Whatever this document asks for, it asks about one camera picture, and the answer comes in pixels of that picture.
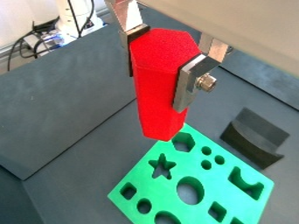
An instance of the black object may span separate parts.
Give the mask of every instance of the black object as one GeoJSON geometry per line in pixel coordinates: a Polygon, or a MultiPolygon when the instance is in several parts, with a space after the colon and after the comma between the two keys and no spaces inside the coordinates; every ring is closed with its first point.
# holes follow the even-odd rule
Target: black object
{"type": "Polygon", "coordinates": [[[248,108],[243,108],[228,124],[220,139],[228,143],[261,169],[283,155],[276,154],[288,134],[248,108]]]}

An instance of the hexagonal prism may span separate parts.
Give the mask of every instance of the hexagonal prism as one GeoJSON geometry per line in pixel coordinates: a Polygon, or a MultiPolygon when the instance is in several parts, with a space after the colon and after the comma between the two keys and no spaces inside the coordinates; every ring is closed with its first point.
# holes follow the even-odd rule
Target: hexagonal prism
{"type": "Polygon", "coordinates": [[[187,109],[173,110],[180,66],[199,53],[185,31],[152,29],[129,45],[138,119],[146,137],[168,141],[182,127],[187,109]]]}

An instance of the cable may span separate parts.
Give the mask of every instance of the cable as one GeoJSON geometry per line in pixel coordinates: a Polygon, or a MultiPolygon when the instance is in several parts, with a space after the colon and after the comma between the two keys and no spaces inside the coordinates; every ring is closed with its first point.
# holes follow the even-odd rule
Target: cable
{"type": "Polygon", "coordinates": [[[12,56],[13,56],[13,52],[14,52],[14,47],[17,45],[17,43],[29,35],[32,35],[33,31],[29,31],[26,34],[24,34],[14,42],[13,42],[13,46],[8,55],[8,61],[6,61],[6,71],[10,71],[10,60],[12,60],[12,56]]]}
{"type": "Polygon", "coordinates": [[[90,20],[90,18],[92,18],[93,10],[94,10],[94,1],[90,0],[90,13],[89,13],[89,15],[88,15],[88,19],[86,19],[84,25],[80,27],[80,30],[78,30],[78,36],[80,36],[80,34],[82,33],[84,27],[85,27],[85,25],[88,24],[88,22],[89,22],[89,20],[90,20]]]}
{"type": "Polygon", "coordinates": [[[44,45],[44,48],[45,48],[48,51],[50,51],[50,50],[49,50],[49,47],[45,45],[45,42],[44,42],[44,39],[41,38],[41,35],[33,34],[33,36],[38,39],[38,41],[36,42],[36,44],[34,44],[34,46],[33,46],[32,53],[33,53],[33,54],[37,54],[37,48],[38,48],[40,44],[42,44],[42,45],[44,45]]]}
{"type": "Polygon", "coordinates": [[[37,55],[40,53],[44,53],[46,51],[50,51],[53,48],[48,48],[48,46],[45,45],[44,41],[42,41],[42,44],[44,44],[44,47],[46,48],[46,51],[41,51],[41,52],[36,52],[37,51],[37,47],[41,43],[38,43],[38,45],[36,46],[36,51],[32,55],[29,56],[24,56],[22,53],[21,53],[21,50],[22,50],[22,43],[24,43],[24,38],[29,35],[34,35],[37,37],[38,40],[41,40],[41,34],[42,32],[46,32],[49,33],[50,30],[53,30],[54,28],[54,24],[57,23],[60,17],[54,18],[53,20],[50,20],[49,22],[44,23],[44,24],[38,24],[38,25],[33,25],[33,21],[32,21],[32,30],[24,34],[13,43],[13,46],[12,46],[12,49],[10,49],[10,52],[9,52],[9,55],[8,55],[8,60],[6,60],[6,71],[10,71],[10,61],[12,61],[12,56],[13,56],[13,52],[14,52],[14,48],[16,48],[16,45],[20,43],[20,49],[18,49],[18,53],[21,55],[21,57],[24,58],[30,58],[30,57],[34,57],[37,58],[37,55]]]}
{"type": "Polygon", "coordinates": [[[76,28],[77,28],[78,38],[80,38],[80,26],[78,26],[78,22],[77,22],[77,19],[76,19],[74,11],[73,11],[73,8],[72,8],[72,5],[70,5],[70,0],[68,0],[68,3],[69,3],[70,15],[72,15],[73,20],[74,20],[74,25],[76,25],[76,28]]]}

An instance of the bolt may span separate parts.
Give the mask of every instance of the bolt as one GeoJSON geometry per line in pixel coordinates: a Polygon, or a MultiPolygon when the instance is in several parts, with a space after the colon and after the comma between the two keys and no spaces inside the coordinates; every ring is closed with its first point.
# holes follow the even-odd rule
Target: bolt
{"type": "Polygon", "coordinates": [[[233,47],[229,45],[229,46],[228,46],[228,50],[227,50],[225,54],[231,54],[231,53],[232,53],[232,51],[233,51],[233,47]]]}
{"type": "Polygon", "coordinates": [[[196,80],[196,87],[205,92],[209,92],[216,86],[216,79],[205,73],[201,77],[196,80]]]}

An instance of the green foam board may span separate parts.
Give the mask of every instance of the green foam board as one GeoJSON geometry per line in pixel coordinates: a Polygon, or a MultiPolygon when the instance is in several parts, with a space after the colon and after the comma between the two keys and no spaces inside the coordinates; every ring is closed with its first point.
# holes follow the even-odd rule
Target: green foam board
{"type": "Polygon", "coordinates": [[[108,198],[134,224],[256,224],[272,189],[272,180],[184,124],[108,198]]]}

